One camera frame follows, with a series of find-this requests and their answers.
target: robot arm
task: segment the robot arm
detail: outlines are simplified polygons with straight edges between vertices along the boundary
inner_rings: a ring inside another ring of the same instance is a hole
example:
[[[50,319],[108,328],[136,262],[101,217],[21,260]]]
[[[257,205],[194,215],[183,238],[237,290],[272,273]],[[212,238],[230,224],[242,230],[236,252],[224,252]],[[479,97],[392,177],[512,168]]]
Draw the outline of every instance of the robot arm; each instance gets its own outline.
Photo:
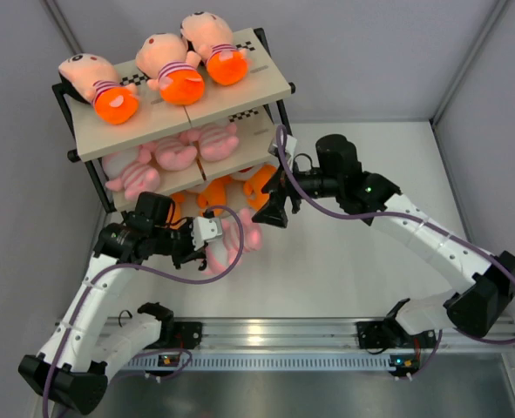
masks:
[[[450,293],[422,300],[399,301],[384,320],[378,321],[379,331],[372,338],[384,339],[381,348],[407,347],[412,336],[431,329],[455,327],[475,337],[485,336],[515,294],[506,276],[487,259],[452,240],[451,234],[442,236],[428,227],[441,228],[402,194],[397,185],[379,174],[363,171],[356,147],[344,136],[323,137],[315,149],[319,167],[301,172],[293,161],[292,173],[297,185],[312,199],[335,198],[350,215],[397,212],[420,218],[419,223],[395,216],[362,220],[407,246],[439,271],[452,288]],[[278,154],[278,150],[274,148],[273,153]],[[297,213],[302,197],[282,165],[262,191],[269,193],[269,201],[253,216],[253,221],[286,227],[286,199],[291,200],[292,213]],[[491,256],[515,276],[513,255],[503,252],[498,257]],[[370,346],[366,340],[360,343],[362,348],[379,348]]]
[[[221,236],[216,218],[187,219],[177,230],[166,227],[171,202],[165,196],[143,193],[124,225],[110,224],[100,232],[64,318],[38,354],[25,355],[19,365],[19,373],[37,394],[43,394],[48,370],[55,364],[49,398],[89,414],[108,382],[136,353],[154,342],[170,341],[173,312],[158,303],[146,303],[116,333],[102,340],[99,336],[114,301],[135,274],[134,268],[111,267],[140,265],[153,254],[172,256],[179,267],[204,259],[205,244]]]

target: gray wall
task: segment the gray wall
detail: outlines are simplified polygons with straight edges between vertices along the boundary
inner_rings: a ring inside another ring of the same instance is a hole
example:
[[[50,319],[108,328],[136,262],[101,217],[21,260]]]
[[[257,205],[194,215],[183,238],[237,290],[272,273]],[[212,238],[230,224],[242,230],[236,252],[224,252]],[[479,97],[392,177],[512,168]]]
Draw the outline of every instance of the gray wall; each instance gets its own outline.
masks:
[[[51,94],[68,55],[39,2],[0,2],[0,417],[29,416],[18,363],[70,303],[99,214]]]
[[[208,8],[262,26],[294,81],[293,120],[426,119],[495,0],[58,0],[83,49],[133,59],[154,32]]]
[[[473,239],[515,253],[515,1],[444,114],[439,136]]]

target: stuffed animal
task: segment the stuffed animal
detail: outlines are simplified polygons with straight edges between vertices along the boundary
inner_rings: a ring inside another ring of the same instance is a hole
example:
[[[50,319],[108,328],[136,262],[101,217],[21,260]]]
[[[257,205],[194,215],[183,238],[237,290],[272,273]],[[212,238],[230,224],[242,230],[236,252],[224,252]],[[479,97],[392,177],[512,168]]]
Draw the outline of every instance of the stuffed animal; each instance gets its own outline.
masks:
[[[201,58],[173,33],[151,35],[143,44],[135,64],[148,77],[146,85],[173,105],[191,105],[205,92],[203,77],[195,70]]]
[[[197,148],[190,145],[190,138],[194,138],[195,132],[191,130],[176,133],[155,141],[151,145],[151,151],[159,165],[170,172],[185,170],[197,157]]]
[[[202,209],[201,216],[209,206],[226,204],[226,185],[229,183],[232,183],[230,176],[224,176],[187,189],[188,192],[197,193],[197,206]],[[214,211],[217,216],[221,213],[222,209]]]
[[[275,173],[276,167],[273,165],[261,164],[233,172],[230,176],[234,180],[244,181],[243,193],[247,196],[247,202],[255,211],[259,211],[268,202],[268,194],[263,193],[261,189]]]
[[[206,161],[220,161],[232,154],[240,140],[236,137],[238,127],[235,123],[226,126],[215,124],[192,128],[182,137],[189,143],[198,141],[201,157]]]
[[[102,57],[78,54],[58,69],[65,92],[79,102],[91,104],[109,124],[123,124],[139,108],[137,86],[121,85],[114,66]]]
[[[247,49],[233,46],[234,34],[224,19],[199,11],[182,21],[180,32],[187,47],[201,55],[215,82],[230,85],[246,76]]]
[[[251,217],[254,212],[243,208],[238,213],[243,226],[243,253],[257,251],[262,248],[263,239],[261,227],[255,224]],[[238,224],[232,219],[222,219],[222,239],[211,241],[205,253],[207,255],[207,270],[204,273],[219,274],[230,266],[240,249],[240,232]]]
[[[114,152],[102,158],[102,168],[110,179],[106,187],[125,190],[125,199],[134,201],[142,192],[154,192],[160,185],[159,172],[148,165],[151,152],[143,145]]]

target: orange stuffed toy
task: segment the orange stuffed toy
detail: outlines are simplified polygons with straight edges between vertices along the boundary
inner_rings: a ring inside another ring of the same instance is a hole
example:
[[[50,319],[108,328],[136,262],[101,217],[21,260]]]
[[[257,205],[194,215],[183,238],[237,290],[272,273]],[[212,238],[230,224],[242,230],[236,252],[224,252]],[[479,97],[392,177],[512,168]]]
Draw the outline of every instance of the orange stuffed toy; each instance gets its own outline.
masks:
[[[224,19],[205,11],[186,17],[180,26],[187,47],[205,61],[208,75],[222,85],[242,80],[249,69],[247,49],[233,46],[234,34]]]
[[[197,206],[202,210],[200,215],[203,216],[205,209],[214,205],[226,204],[226,185],[232,183],[230,176],[220,177],[211,182],[205,182],[202,185],[197,185],[188,190],[188,192],[198,193]],[[222,209],[216,209],[214,214],[216,216],[222,213]]]
[[[247,202],[255,211],[259,211],[268,202],[268,194],[263,193],[261,189],[275,173],[276,167],[263,164],[232,173],[231,177],[234,180],[245,181],[243,193],[247,196]]]
[[[201,58],[188,51],[173,33],[150,36],[135,57],[135,64],[148,77],[149,89],[160,91],[173,105],[192,105],[205,93],[205,82],[197,72]]]
[[[65,92],[82,103],[91,104],[109,124],[123,124],[139,108],[137,86],[121,85],[110,62],[92,54],[75,55],[58,67]]]

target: pink plush toy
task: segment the pink plush toy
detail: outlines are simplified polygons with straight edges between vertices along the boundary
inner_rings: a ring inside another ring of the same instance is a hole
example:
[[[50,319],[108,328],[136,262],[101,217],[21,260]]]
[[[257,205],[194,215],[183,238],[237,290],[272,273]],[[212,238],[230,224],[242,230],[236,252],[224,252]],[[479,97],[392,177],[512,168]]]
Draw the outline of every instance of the pink plush toy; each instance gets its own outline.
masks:
[[[125,199],[134,201],[142,192],[154,192],[160,184],[159,172],[148,165],[151,152],[144,145],[114,152],[102,158],[102,168],[113,192],[125,189]]]
[[[139,108],[137,86],[119,83],[119,74],[102,57],[79,54],[65,60],[58,67],[67,94],[91,104],[104,121],[123,124]]]
[[[243,252],[260,250],[263,245],[263,236],[259,224],[255,224],[251,217],[254,212],[248,208],[243,208],[238,213],[241,224],[243,225]],[[206,248],[207,270],[205,273],[219,274],[230,266],[240,249],[240,233],[238,224],[233,220],[222,220],[223,238],[212,241]]]
[[[197,157],[197,148],[189,145],[194,132],[183,131],[154,143],[154,157],[165,170],[178,172],[186,169]]]
[[[238,147],[240,140],[235,135],[237,131],[234,122],[226,126],[210,123],[190,129],[183,138],[190,143],[199,141],[201,157],[206,161],[220,161]]]
[[[247,49],[233,46],[234,34],[224,19],[199,11],[183,20],[180,31],[186,45],[205,60],[207,72],[215,82],[230,85],[246,76]]]
[[[146,85],[173,105],[191,105],[205,92],[203,77],[195,70],[201,58],[173,33],[151,35],[135,58],[150,79]]]

